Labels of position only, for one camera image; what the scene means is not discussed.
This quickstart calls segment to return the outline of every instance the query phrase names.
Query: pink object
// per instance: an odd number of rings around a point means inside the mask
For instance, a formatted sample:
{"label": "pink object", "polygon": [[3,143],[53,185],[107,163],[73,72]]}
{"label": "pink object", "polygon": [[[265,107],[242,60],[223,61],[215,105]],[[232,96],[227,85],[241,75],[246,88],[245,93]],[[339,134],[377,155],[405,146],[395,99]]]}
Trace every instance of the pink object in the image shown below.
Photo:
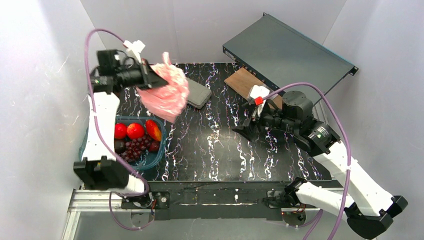
{"label": "pink object", "polygon": [[183,70],[171,64],[170,55],[164,52],[162,55],[164,63],[158,63],[151,68],[168,85],[160,88],[140,90],[141,103],[154,115],[174,123],[187,105],[189,97],[189,82],[186,80]]}

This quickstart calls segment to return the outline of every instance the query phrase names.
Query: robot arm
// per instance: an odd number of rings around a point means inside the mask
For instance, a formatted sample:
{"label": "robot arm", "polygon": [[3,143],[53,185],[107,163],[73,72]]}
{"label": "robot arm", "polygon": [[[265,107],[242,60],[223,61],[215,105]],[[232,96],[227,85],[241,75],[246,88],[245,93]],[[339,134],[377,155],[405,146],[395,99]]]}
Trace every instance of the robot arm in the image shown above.
{"label": "robot arm", "polygon": [[299,91],[286,92],[282,109],[272,101],[274,109],[258,97],[268,95],[262,87],[255,86],[251,99],[256,105],[249,107],[252,113],[243,125],[233,130],[248,140],[255,139],[262,126],[279,129],[293,135],[297,146],[326,167],[344,186],[350,168],[349,195],[345,206],[341,206],[342,195],[313,185],[303,178],[296,178],[284,191],[264,198],[270,207],[297,204],[313,205],[334,215],[344,208],[343,220],[361,237],[373,239],[385,232],[393,223],[393,218],[408,205],[403,196],[393,196],[379,186],[358,164],[355,159],[347,166],[347,151],[340,137],[326,123],[313,117],[313,104]]}
{"label": "robot arm", "polygon": [[[137,53],[134,49],[129,51],[133,56]],[[82,159],[73,164],[73,170],[84,182],[86,189],[109,190],[121,194],[142,193],[146,186],[116,162],[115,156],[101,142],[94,119],[97,118],[102,138],[111,149],[114,149],[114,132],[111,130],[115,128],[120,100],[112,93],[119,93],[122,89],[133,86],[142,90],[160,88],[168,82],[158,76],[148,61],[140,56],[127,56],[121,63],[118,50],[109,49],[98,51],[97,59],[99,66],[90,74],[96,113],[93,111],[92,102],[89,101],[87,139]],[[128,67],[125,64],[127,59],[133,60],[132,66]]]}

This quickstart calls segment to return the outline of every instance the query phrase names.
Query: cutting board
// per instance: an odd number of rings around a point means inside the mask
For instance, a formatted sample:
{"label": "cutting board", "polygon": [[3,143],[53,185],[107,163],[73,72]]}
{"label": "cutting board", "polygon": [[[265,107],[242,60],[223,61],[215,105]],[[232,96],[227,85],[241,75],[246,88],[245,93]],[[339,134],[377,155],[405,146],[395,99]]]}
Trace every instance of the cutting board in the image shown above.
{"label": "cutting board", "polygon": [[[254,85],[264,85],[261,80],[257,79],[253,74],[244,68],[240,68],[238,71],[233,73],[231,76],[224,80],[224,83],[226,83],[230,88],[232,88],[236,93],[240,94],[246,100],[248,99],[249,91]],[[277,97],[272,101],[280,109],[283,107],[283,98],[280,95],[277,95]]]}

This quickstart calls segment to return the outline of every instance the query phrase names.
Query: marble pattern surface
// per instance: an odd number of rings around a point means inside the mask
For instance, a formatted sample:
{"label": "marble pattern surface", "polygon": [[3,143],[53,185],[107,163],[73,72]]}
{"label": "marble pattern surface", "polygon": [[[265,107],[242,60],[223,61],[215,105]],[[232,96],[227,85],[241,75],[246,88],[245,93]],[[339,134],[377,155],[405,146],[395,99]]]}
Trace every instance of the marble pattern surface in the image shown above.
{"label": "marble pattern surface", "polygon": [[[246,102],[224,83],[237,71],[236,63],[177,64],[185,75],[212,90],[202,109],[187,106],[175,124],[164,121],[166,152],[160,163],[143,172],[149,181],[291,181],[330,180],[321,164],[297,148],[293,138],[279,130],[264,129],[250,142],[231,131],[241,124]],[[153,115],[140,103],[134,88],[120,94],[117,115]]]}

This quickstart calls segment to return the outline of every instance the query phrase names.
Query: red tomato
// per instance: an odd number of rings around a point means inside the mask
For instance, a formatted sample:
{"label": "red tomato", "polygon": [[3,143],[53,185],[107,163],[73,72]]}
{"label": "red tomato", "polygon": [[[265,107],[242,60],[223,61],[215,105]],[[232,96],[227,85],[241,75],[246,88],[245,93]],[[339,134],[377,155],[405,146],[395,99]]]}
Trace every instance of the red tomato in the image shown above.
{"label": "red tomato", "polygon": [[126,128],[126,134],[130,139],[138,139],[145,135],[145,129],[141,124],[131,123]]}
{"label": "red tomato", "polygon": [[127,126],[123,123],[115,124],[115,139],[124,139],[127,136]]}

